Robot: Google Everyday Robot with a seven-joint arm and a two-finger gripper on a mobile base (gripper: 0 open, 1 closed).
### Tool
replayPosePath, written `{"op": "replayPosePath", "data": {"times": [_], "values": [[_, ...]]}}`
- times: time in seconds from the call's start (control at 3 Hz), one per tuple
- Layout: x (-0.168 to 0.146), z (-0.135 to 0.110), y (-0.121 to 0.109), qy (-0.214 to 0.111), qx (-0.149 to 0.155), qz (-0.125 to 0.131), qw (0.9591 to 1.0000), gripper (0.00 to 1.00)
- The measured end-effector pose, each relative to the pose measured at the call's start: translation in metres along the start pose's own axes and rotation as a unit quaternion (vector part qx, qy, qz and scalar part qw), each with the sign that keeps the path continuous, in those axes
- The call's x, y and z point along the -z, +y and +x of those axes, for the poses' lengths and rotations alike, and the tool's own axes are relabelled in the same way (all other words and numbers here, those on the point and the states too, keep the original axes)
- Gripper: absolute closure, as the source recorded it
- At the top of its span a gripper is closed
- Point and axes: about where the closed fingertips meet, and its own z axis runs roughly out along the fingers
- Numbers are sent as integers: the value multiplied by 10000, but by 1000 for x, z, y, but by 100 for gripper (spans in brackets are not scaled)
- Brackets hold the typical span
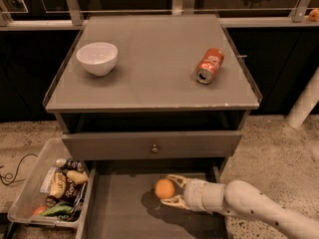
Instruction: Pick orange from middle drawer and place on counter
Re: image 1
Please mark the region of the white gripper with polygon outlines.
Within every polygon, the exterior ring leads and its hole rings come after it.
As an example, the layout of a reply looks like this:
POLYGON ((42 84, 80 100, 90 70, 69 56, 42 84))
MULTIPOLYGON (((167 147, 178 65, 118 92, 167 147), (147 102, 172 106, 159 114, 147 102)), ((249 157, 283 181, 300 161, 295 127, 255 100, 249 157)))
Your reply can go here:
POLYGON ((169 174, 166 178, 183 188, 183 197, 177 195, 172 198, 162 199, 160 202, 163 205, 178 209, 190 209, 194 212, 225 212, 224 184, 191 179, 176 174, 169 174))

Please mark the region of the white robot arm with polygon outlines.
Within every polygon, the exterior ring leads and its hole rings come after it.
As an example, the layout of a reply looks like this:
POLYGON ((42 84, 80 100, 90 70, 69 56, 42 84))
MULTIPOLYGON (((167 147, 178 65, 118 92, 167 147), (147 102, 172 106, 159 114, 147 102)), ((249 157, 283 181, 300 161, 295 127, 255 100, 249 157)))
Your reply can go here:
POLYGON ((319 239, 318 221, 284 208, 245 181, 222 184, 170 174, 156 183, 156 196, 175 208, 258 220, 289 239, 319 239))

